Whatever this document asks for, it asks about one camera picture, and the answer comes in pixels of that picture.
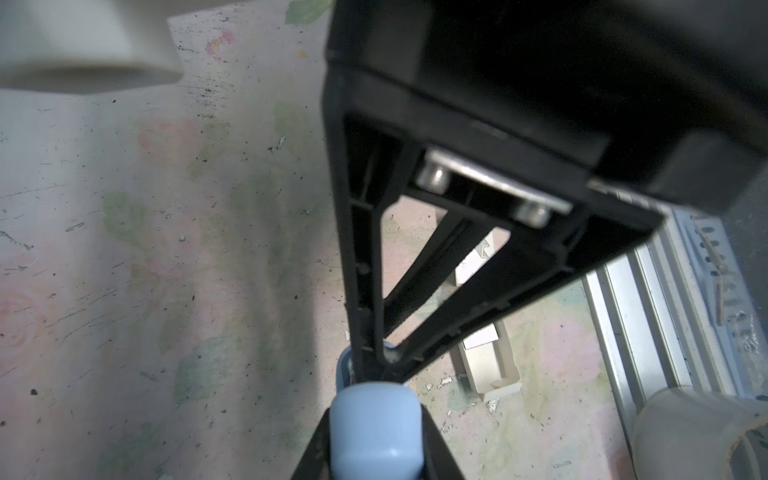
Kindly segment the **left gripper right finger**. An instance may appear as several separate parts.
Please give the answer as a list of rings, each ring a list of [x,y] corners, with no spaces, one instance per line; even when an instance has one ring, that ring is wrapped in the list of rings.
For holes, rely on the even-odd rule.
[[[427,408],[422,405],[424,467],[421,479],[464,480],[465,477]]]

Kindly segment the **white staple box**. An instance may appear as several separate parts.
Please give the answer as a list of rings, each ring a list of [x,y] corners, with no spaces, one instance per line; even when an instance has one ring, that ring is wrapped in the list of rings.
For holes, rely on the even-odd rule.
[[[495,254],[493,233],[488,233],[458,264],[454,270],[454,284],[464,285]]]

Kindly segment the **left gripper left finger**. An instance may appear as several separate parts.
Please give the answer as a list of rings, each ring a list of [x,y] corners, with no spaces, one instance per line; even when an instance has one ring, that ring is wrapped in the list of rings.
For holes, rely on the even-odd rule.
[[[291,480],[331,480],[330,409],[321,417]]]

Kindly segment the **light blue stapler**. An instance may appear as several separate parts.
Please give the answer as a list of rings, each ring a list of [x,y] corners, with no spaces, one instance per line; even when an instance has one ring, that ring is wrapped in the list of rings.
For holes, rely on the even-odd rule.
[[[337,362],[329,427],[334,479],[421,477],[425,466],[422,407],[416,394],[400,383],[358,383],[350,348]]]

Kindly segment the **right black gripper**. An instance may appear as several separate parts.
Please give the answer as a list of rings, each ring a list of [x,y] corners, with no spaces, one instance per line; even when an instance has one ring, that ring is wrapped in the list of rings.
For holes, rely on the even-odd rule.
[[[442,147],[596,210],[597,180],[725,213],[767,160],[763,1],[339,1],[327,134],[396,140],[387,198]]]

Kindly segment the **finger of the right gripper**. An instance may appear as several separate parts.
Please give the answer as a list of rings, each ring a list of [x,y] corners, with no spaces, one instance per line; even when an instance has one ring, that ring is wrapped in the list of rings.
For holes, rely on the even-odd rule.
[[[578,207],[540,230],[512,227],[503,247],[469,280],[398,345],[383,348],[378,379],[410,379],[470,334],[644,243],[659,225],[658,213],[616,203]],[[490,230],[448,213],[387,295],[383,333],[423,305]]]
[[[383,266],[381,217],[391,204],[388,183],[396,140],[352,114],[327,134],[355,380],[381,381]]]

